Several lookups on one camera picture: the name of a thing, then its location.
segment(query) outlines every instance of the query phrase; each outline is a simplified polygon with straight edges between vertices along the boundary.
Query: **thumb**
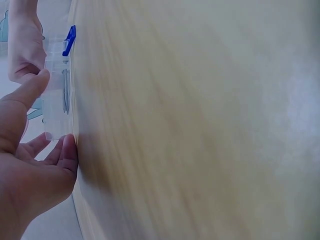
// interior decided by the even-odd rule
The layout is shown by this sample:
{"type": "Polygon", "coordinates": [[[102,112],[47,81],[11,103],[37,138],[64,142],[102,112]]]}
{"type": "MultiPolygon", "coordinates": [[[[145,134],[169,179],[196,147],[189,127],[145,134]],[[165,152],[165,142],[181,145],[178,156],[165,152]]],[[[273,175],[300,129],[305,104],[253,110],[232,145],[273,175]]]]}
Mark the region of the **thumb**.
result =
{"type": "Polygon", "coordinates": [[[28,111],[35,100],[45,91],[50,78],[47,69],[41,70],[38,75],[26,80],[17,90],[8,94],[3,100],[12,100],[22,103],[28,111]]]}
{"type": "Polygon", "coordinates": [[[0,149],[14,154],[26,126],[27,112],[49,82],[48,70],[24,82],[17,90],[0,99],[0,149]]]}

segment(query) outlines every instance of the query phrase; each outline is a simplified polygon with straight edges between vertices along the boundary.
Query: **finger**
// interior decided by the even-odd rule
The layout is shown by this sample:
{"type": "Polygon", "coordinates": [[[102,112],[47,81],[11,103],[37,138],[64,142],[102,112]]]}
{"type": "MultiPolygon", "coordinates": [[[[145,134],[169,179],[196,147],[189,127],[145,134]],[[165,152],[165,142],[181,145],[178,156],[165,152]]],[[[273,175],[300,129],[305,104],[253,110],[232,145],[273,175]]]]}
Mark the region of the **finger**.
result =
{"type": "Polygon", "coordinates": [[[43,69],[35,77],[26,80],[17,90],[8,94],[3,101],[16,101],[25,106],[28,111],[35,100],[45,91],[50,74],[47,69],[43,69]]]}
{"type": "Polygon", "coordinates": [[[59,139],[58,143],[55,145],[54,149],[49,153],[49,155],[41,161],[45,165],[57,165],[60,156],[62,155],[62,148],[64,143],[64,138],[59,139]]]}
{"type": "Polygon", "coordinates": [[[76,178],[78,169],[78,152],[73,135],[69,134],[65,136],[63,140],[61,156],[62,157],[60,157],[57,166],[70,171],[71,174],[73,174],[76,178]]]}
{"type": "Polygon", "coordinates": [[[27,111],[45,90],[49,78],[48,70],[42,70],[0,99],[0,151],[15,154],[26,126],[27,111]]]}
{"type": "Polygon", "coordinates": [[[35,158],[46,146],[50,143],[49,140],[46,139],[46,133],[42,133],[36,138],[26,143],[28,146],[29,153],[32,158],[35,158]]]}

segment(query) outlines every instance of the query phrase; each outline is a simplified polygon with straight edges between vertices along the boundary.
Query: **wooden board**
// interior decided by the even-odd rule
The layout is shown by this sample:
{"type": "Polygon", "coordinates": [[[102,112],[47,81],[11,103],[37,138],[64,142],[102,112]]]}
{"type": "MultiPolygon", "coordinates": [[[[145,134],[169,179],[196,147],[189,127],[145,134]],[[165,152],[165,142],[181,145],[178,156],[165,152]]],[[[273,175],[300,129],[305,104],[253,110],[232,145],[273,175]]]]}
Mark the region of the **wooden board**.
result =
{"type": "Polygon", "coordinates": [[[85,240],[317,239],[317,9],[77,0],[85,240]]]}

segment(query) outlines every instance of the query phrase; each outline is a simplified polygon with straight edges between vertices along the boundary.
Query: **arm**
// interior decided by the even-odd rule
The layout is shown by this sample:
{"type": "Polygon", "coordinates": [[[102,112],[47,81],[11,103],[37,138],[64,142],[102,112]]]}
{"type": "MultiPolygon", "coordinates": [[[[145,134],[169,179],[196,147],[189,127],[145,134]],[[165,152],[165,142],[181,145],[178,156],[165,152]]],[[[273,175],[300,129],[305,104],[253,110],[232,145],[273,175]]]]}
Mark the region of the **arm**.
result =
{"type": "Polygon", "coordinates": [[[11,0],[9,5],[9,12],[12,19],[18,15],[37,15],[38,0],[11,0]]]}
{"type": "Polygon", "coordinates": [[[22,84],[44,68],[42,26],[38,0],[11,0],[9,5],[8,76],[22,84]]]}

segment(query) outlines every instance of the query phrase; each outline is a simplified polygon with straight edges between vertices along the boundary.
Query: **wooden surface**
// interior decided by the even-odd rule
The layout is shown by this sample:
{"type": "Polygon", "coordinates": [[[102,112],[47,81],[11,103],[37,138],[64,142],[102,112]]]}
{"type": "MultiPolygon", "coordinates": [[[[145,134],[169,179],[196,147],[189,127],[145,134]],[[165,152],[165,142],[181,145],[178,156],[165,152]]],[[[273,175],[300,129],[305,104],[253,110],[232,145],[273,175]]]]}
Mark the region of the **wooden surface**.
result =
{"type": "Polygon", "coordinates": [[[316,1],[73,6],[85,240],[319,239],[316,1]]]}

